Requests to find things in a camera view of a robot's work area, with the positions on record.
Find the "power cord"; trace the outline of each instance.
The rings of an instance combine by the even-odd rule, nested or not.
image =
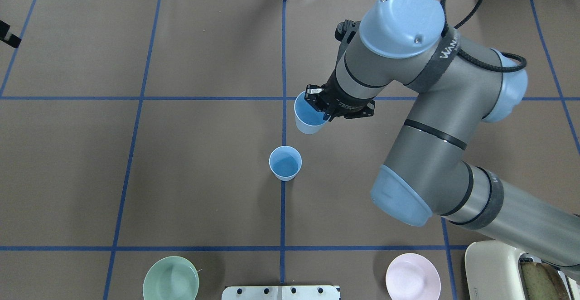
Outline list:
[[[445,24],[443,26],[443,32],[441,32],[441,36],[445,36],[445,34],[447,34],[447,32],[449,31],[449,25],[447,24],[447,11],[445,9],[445,2],[446,1],[447,0],[441,0],[441,7],[443,8],[443,15],[445,18]],[[464,25],[464,23],[466,23],[473,16],[473,14],[477,11],[477,9],[479,9],[481,2],[483,2],[483,0],[477,0],[477,3],[473,7],[472,11],[462,21],[460,21],[460,23],[455,25],[455,29]],[[476,65],[477,67],[480,67],[482,69],[486,69],[489,71],[494,71],[496,73],[514,73],[516,71],[520,71],[520,70],[526,68],[526,65],[527,65],[526,58],[524,58],[523,56],[519,56],[517,54],[512,54],[512,53],[502,52],[502,55],[507,57],[507,58],[511,58],[511,59],[519,61],[520,64],[516,65],[515,67],[498,67],[496,65],[491,65],[489,63],[485,63],[485,62],[483,62],[479,59],[476,59],[473,56],[469,55],[466,51],[462,50],[461,48],[459,49],[457,55],[462,57],[463,59],[465,59],[469,63]]]

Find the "cable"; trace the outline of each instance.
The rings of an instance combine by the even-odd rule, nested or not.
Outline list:
[[[447,24],[447,11],[445,9],[446,1],[447,0],[441,0],[441,7],[443,8],[443,15],[444,15],[444,19],[445,19],[445,24],[443,26],[443,32],[441,32],[441,36],[445,36],[445,34],[447,34],[447,32],[449,31],[449,25]],[[466,21],[468,21],[472,17],[472,15],[475,13],[475,11],[477,11],[477,9],[481,5],[482,1],[483,0],[478,0],[476,5],[473,7],[472,11],[469,13],[469,15],[467,15],[459,24],[457,24],[455,26],[455,28],[461,27],[464,23],[466,23]],[[512,53],[502,52],[502,55],[507,57],[507,58],[511,58],[511,59],[519,61],[520,64],[516,65],[515,67],[498,67],[496,65],[491,65],[489,63],[485,63],[485,62],[478,60],[478,59],[474,58],[473,56],[469,55],[466,51],[462,50],[461,48],[459,49],[457,55],[462,57],[464,60],[468,61],[469,63],[476,65],[477,67],[480,67],[482,69],[486,69],[489,71],[494,71],[496,73],[513,73],[513,72],[520,71],[520,70],[526,68],[526,65],[527,65],[526,58],[524,58],[523,56],[519,56],[517,54],[512,54]]]

